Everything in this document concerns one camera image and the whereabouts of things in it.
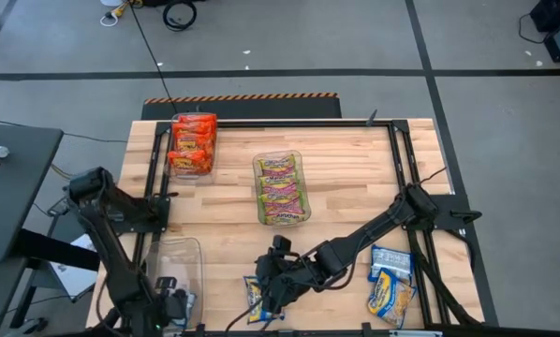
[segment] wooden table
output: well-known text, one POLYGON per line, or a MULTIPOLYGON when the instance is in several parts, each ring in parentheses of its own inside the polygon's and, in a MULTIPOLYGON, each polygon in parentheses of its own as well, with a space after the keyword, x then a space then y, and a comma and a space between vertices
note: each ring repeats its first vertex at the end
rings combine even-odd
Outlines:
MULTIPOLYGON (((442 169, 440 145, 431 119, 408 120, 421 178, 442 169)), ((134 122, 126 148, 118 186, 132 196, 142 197, 149 168, 155 122, 134 122)), ((405 146, 399 137, 402 158, 405 146)), ((169 191, 179 192, 170 207, 169 229, 162 240, 194 237, 204 259, 204 311, 206 330, 224 330, 247 308, 243 276, 255 274, 254 260, 265 254, 274 234, 292 240, 292 250, 304 253, 318 243, 346 236, 384 212, 398 193, 388 131, 385 128, 221 128, 218 133, 217 171, 214 184, 182 185, 170 181, 169 191), (297 150, 303 157, 311 218, 299 227, 270 228, 257 217, 252 159, 255 154, 297 150)), ((161 179, 164 152, 160 153, 157 179, 161 179)), ((449 180, 441 173, 423 187, 431 194, 448 194, 449 180)), ((482 320, 479 296, 463 242, 450 235, 434 233, 436 254, 443 281, 465 309, 482 320)), ((121 241, 129 256, 134 234, 121 241)), ((406 234, 400 228, 378 245, 408 251, 406 234)), ((357 330, 361 322, 373 329, 392 326, 370 314, 366 302, 373 284, 367 281, 369 248, 359 254, 351 284, 340 291, 310 291, 286 307, 286 319, 274 321, 269 330, 357 330)), ((96 289, 105 276, 101 268, 96 289)), ((439 321, 434 291, 426 279, 433 320, 439 321)), ((96 293, 87 327, 97 324, 96 293)), ((101 312, 111 308, 104 291, 101 312)), ((416 296, 407 309, 404 328, 421 328, 420 303, 416 296)), ((258 330, 261 324, 240 320, 234 330, 258 330)))

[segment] orange snack package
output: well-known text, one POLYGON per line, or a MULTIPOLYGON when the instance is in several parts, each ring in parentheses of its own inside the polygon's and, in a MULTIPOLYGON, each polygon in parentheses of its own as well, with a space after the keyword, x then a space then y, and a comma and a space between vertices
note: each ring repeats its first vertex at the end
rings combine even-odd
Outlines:
POLYGON ((215 122, 216 116, 214 114, 180 114, 178 122, 215 122))
POLYGON ((205 174, 212 171, 212 158, 203 150, 168 153, 169 166, 176 174, 205 174))
POLYGON ((215 122, 174 123, 172 126, 172 131, 174 133, 188 132, 188 133, 198 133, 201 135, 213 134, 215 132, 215 122))
POLYGON ((208 155, 211 155, 214 152, 214 140, 210 135, 179 132, 174 137, 176 138, 176 151, 185 152, 203 150, 208 155))

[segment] concrete floor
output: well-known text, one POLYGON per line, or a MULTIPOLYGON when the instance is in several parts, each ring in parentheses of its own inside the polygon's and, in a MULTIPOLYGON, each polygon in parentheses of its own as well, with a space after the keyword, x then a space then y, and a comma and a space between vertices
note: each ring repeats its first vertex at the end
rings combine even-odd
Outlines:
MULTIPOLYGON (((560 68, 543 46, 517 37, 517 19, 536 2, 415 0, 432 67, 560 68)), ((6 3, 0 0, 0 15, 6 3)), ((165 29, 156 9, 137 11, 163 70, 421 69, 403 0, 209 0, 197 7, 197 22, 183 33, 165 29)), ((18 0, 0 32, 0 73, 154 71, 131 13, 105 28, 98 23, 105 11, 97 0, 18 0)), ((476 228, 499 323, 560 330, 560 77, 436 81, 469 201, 484 213, 476 228)), ((423 77, 173 79, 168 87, 173 96, 338 92, 344 117, 373 109, 378 117, 435 117, 423 77)), ((0 81, 0 119, 124 139, 142 101, 164 95, 158 80, 0 81)), ((65 138, 54 162, 117 175, 124 149, 65 138)), ((63 185, 49 173, 37 203, 52 205, 63 185)), ((45 231, 48 220, 32 210, 25 226, 45 231)), ((89 302, 41 303, 29 316, 49 318, 45 333, 80 330, 89 302)))

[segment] yellow and black hazard stripe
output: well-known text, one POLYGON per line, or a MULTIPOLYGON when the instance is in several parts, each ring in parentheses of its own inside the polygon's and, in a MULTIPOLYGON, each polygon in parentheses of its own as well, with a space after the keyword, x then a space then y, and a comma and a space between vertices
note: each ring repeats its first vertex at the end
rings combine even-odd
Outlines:
MULTIPOLYGON (((172 101, 180 102, 214 102, 214 101, 230 101, 243 99, 282 99, 282 98, 321 98, 321 97, 338 97, 337 93, 309 93, 309 94, 261 94, 261 95, 216 95, 216 96, 195 96, 195 97, 176 97, 172 101)), ((169 98, 149 98, 144 104, 153 103, 169 103, 169 98)))

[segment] clear plastic tray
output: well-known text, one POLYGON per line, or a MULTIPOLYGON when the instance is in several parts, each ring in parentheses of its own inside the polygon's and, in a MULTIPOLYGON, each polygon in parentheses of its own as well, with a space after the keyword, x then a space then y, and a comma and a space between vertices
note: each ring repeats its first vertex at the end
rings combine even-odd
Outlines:
MULTIPOLYGON (((174 135, 174 125, 180 123, 180 117, 181 116, 197 116, 197 115, 212 115, 215 116, 214 113, 209 113, 209 112, 186 112, 186 113, 178 113, 175 114, 172 119, 171 119, 171 129, 170 129, 170 137, 172 137, 172 147, 171 150, 172 151, 176 151, 176 135, 174 135)), ((183 169, 176 169, 174 168, 170 163, 169 163, 169 159, 168 156, 166 155, 166 166, 165 166, 165 170, 166 173, 171 177, 171 178, 175 178, 175 179, 180 179, 180 180, 197 180, 200 177, 207 177, 213 174, 214 172, 214 168, 215 168, 215 157, 216 157, 216 150, 217 150, 217 120, 215 121, 215 130, 214 130, 214 152, 212 154, 212 169, 209 172, 203 172, 203 173, 196 173, 190 170, 183 170, 183 169)))
POLYGON ((311 216, 311 207, 309 206, 309 199, 307 198, 307 189, 305 186, 305 176, 302 171, 302 156, 298 151, 279 151, 273 153, 258 154, 253 158, 253 171, 255 173, 255 188, 257 191, 257 202, 258 202, 258 220, 261 224, 267 226, 275 227, 286 227, 294 226, 303 221, 306 221, 311 216), (290 155, 294 155, 295 158, 295 172, 297 178, 297 191, 301 193, 300 206, 303 209, 304 214, 301 219, 290 219, 290 218, 276 218, 278 221, 273 221, 269 223, 266 220, 265 208, 263 206, 263 201, 260 196, 264 194, 263 188, 261 187, 261 181, 259 177, 264 176, 263 169, 259 163, 259 160, 279 160, 286 158, 290 155))
POLYGON ((203 315, 203 257, 199 242, 194 238, 154 242, 144 261, 147 277, 152 285, 157 285, 160 277, 173 277, 176 279, 176 286, 168 288, 168 291, 173 293, 183 289, 189 296, 188 319, 172 320, 164 328, 164 332, 195 328, 203 315))

